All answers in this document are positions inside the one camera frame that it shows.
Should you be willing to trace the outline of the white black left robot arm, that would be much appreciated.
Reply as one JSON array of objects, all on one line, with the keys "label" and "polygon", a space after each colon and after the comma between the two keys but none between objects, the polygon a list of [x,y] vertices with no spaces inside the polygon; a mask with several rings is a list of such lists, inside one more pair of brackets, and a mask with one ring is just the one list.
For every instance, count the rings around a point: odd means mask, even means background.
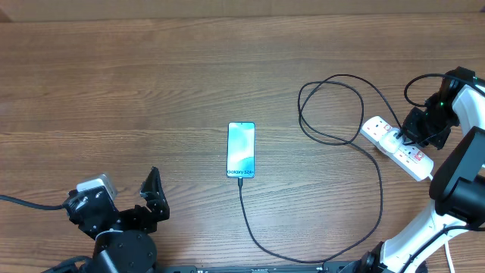
[{"label": "white black left robot arm", "polygon": [[57,206],[6,195],[1,200],[45,211],[65,209],[69,220],[95,241],[92,256],[64,260],[49,272],[157,272],[157,249],[149,235],[157,231],[158,222],[169,219],[170,208],[156,167],[151,168],[139,194],[145,206],[118,210],[116,188],[108,175],[100,174],[77,184]]}]

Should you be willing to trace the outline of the white power strip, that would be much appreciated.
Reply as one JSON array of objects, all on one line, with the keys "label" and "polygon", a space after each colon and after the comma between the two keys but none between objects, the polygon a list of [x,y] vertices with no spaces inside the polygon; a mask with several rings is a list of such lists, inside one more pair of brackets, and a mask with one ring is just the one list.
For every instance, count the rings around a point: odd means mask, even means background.
[{"label": "white power strip", "polygon": [[[362,125],[360,133],[377,147],[377,142],[380,138],[393,128],[398,129],[385,122],[380,116],[375,116]],[[433,161],[416,146],[407,146],[404,141],[394,154],[383,154],[392,159],[416,181],[423,181],[426,178],[431,180],[433,178],[431,174],[434,167]]]}]

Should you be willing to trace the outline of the Samsung Galaxy smartphone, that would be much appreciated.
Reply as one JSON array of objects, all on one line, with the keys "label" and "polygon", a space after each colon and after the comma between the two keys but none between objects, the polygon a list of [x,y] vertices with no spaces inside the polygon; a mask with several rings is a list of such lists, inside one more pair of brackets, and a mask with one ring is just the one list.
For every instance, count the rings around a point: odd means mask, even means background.
[{"label": "Samsung Galaxy smartphone", "polygon": [[255,123],[230,122],[227,132],[227,176],[255,176]]}]

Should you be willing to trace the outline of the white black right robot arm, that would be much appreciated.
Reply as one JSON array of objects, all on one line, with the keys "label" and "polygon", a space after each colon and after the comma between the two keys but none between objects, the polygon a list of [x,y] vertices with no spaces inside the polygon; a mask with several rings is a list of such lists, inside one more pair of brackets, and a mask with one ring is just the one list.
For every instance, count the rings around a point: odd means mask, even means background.
[{"label": "white black right robot arm", "polygon": [[[426,272],[426,259],[468,231],[484,229],[484,81],[457,67],[442,76],[437,93],[413,105],[400,128],[381,117],[369,119],[361,134],[415,180],[431,180],[427,207],[395,237],[379,243],[342,272]],[[432,172],[421,151],[442,149],[452,127],[463,138]]]}]

